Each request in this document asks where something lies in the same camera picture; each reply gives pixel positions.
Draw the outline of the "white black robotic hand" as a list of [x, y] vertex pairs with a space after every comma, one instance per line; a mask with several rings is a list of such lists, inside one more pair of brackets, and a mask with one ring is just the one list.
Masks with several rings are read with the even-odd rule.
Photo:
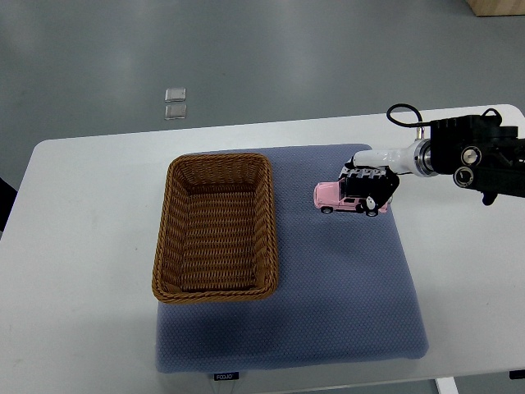
[[405, 149], [359, 151], [344, 164], [339, 179], [344, 179], [345, 192], [357, 197], [359, 213], [376, 216], [391, 201], [400, 175], [422, 174], [422, 146], [414, 142]]

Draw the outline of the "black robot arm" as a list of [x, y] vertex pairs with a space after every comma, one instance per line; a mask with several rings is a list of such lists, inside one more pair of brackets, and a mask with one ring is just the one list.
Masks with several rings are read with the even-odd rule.
[[433, 172], [451, 175], [457, 187], [482, 193], [488, 206], [498, 195], [524, 196], [524, 140], [489, 108], [481, 115], [429, 121]]

